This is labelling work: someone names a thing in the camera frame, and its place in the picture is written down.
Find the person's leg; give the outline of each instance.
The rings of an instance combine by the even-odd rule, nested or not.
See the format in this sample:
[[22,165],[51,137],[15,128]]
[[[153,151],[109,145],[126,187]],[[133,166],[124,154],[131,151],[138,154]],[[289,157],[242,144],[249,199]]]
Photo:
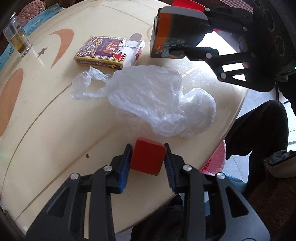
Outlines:
[[225,138],[227,159],[250,152],[249,177],[245,193],[251,192],[265,178],[263,159],[287,150],[288,118],[283,104],[270,100],[238,118]]

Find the glass cup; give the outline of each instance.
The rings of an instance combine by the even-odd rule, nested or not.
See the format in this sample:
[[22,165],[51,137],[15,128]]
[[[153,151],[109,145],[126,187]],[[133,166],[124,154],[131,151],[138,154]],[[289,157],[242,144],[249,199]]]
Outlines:
[[13,15],[8,26],[3,30],[3,34],[13,48],[24,57],[32,47],[24,29],[16,15]]

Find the checkered fabric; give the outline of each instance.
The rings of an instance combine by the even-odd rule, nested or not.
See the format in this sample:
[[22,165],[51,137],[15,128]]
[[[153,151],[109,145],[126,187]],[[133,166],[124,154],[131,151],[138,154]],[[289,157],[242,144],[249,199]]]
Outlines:
[[253,9],[242,0],[220,0],[220,1],[227,4],[230,7],[243,8],[248,10],[250,13],[253,13]]

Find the blue floral cloth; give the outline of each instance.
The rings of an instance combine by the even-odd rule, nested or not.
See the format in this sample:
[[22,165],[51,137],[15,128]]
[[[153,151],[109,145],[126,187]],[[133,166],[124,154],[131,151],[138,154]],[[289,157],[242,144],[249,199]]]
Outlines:
[[[58,4],[52,5],[42,13],[39,13],[36,17],[34,17],[32,20],[30,20],[25,26],[24,31],[27,35],[30,35],[32,32],[34,32],[41,24],[45,23],[47,20],[49,20],[51,17],[56,15],[57,13],[64,10],[63,7],[60,7]],[[4,67],[5,63],[8,61],[9,57],[15,50],[13,47],[9,44],[3,54],[0,56],[0,70]]]

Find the pink knitted doily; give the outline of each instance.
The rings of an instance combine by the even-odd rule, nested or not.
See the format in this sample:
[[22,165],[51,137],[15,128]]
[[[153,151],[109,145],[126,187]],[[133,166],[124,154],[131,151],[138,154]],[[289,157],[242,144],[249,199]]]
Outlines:
[[19,13],[18,18],[24,26],[39,13],[44,11],[44,4],[41,0],[35,0],[26,5]]

